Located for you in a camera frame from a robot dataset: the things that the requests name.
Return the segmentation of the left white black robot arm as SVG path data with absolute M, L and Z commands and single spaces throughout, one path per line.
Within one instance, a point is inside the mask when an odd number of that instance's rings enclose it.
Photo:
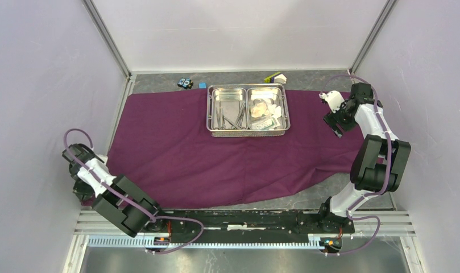
M 88 146 L 71 144 L 62 157 L 69 162 L 76 193 L 84 201 L 92 198 L 93 210 L 119 230 L 135 237 L 147 226 L 156 232 L 166 227 L 160 205 L 125 175 L 110 174 L 103 157 Z

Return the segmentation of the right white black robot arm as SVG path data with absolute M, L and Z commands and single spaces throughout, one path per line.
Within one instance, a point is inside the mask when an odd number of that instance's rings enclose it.
M 358 126 L 364 141 L 351 166 L 350 181 L 319 208 L 317 225 L 324 232 L 344 228 L 366 201 L 398 189 L 411 153 L 410 143 L 400 140 L 384 118 L 376 91 L 365 82 L 352 84 L 350 96 L 336 91 L 319 95 L 330 111 L 324 116 L 335 135 Z

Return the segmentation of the purple cloth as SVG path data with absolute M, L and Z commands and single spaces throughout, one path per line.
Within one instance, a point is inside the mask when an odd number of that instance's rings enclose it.
M 363 143 L 360 129 L 337 137 L 317 92 L 286 95 L 291 126 L 284 135 L 241 138 L 211 135 L 204 89 L 130 95 L 106 165 L 167 209 L 291 196 L 348 173 Z

